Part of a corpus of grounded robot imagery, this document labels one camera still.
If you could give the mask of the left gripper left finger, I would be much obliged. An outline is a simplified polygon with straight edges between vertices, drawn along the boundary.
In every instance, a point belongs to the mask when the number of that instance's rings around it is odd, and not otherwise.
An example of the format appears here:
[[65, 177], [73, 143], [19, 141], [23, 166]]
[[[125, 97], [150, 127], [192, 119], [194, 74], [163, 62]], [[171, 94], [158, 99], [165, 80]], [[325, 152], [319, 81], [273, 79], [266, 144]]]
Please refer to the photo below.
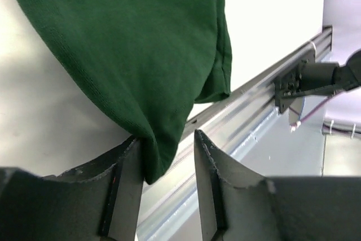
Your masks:
[[59, 176], [1, 168], [1, 239], [134, 240], [142, 188], [133, 137]]

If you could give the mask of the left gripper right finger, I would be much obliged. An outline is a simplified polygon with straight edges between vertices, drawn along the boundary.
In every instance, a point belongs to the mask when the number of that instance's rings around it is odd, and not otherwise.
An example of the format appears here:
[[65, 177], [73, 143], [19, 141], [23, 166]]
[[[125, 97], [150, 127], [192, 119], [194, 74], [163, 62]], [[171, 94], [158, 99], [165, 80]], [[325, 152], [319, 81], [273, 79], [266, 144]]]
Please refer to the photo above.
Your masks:
[[194, 132], [204, 240], [359, 240], [360, 178], [265, 177]]

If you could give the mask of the white and green t shirt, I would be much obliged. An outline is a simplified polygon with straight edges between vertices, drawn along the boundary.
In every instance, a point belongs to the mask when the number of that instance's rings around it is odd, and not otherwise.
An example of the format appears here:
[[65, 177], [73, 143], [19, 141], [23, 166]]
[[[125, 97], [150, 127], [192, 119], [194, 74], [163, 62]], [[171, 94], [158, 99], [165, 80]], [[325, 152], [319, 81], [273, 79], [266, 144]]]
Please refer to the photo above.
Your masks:
[[143, 141], [143, 173], [170, 168], [194, 104], [231, 93], [225, 0], [17, 0], [85, 95]]

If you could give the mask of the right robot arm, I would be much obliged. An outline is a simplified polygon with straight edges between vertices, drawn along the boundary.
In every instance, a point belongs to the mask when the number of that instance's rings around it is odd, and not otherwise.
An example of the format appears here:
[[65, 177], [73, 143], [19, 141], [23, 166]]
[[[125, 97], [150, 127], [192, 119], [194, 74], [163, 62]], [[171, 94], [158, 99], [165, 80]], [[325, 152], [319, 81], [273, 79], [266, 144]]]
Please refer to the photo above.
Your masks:
[[360, 51], [348, 58], [345, 65], [338, 63], [307, 63], [300, 70], [300, 97], [330, 96], [338, 91], [360, 87]]

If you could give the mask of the aluminium frame rail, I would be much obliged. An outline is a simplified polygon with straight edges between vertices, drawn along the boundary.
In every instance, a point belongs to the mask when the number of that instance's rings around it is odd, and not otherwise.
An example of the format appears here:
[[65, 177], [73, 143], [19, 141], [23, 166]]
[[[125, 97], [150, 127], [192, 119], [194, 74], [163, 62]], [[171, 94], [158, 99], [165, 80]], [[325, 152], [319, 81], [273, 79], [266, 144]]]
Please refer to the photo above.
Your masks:
[[155, 184], [145, 186], [140, 204], [139, 240], [201, 240], [193, 155], [193, 132], [201, 129], [223, 151], [264, 175], [319, 176], [323, 172], [324, 111], [314, 112], [320, 97], [307, 97], [310, 114], [292, 131], [288, 113], [274, 106], [273, 78], [307, 51], [322, 61], [332, 49], [333, 28], [322, 32], [232, 95], [187, 123], [176, 158]]

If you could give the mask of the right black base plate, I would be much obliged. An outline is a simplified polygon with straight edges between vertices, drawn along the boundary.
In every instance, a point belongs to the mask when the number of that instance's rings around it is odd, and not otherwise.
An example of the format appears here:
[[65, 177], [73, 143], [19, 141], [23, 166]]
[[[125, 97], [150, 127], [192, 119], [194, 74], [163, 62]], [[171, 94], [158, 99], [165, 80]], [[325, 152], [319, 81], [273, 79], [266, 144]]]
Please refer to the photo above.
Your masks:
[[291, 96], [300, 88], [300, 70], [306, 63], [315, 63], [315, 53], [308, 50], [306, 53], [296, 56], [296, 59], [287, 68], [281, 71], [274, 79], [275, 105], [283, 114], [295, 98]]

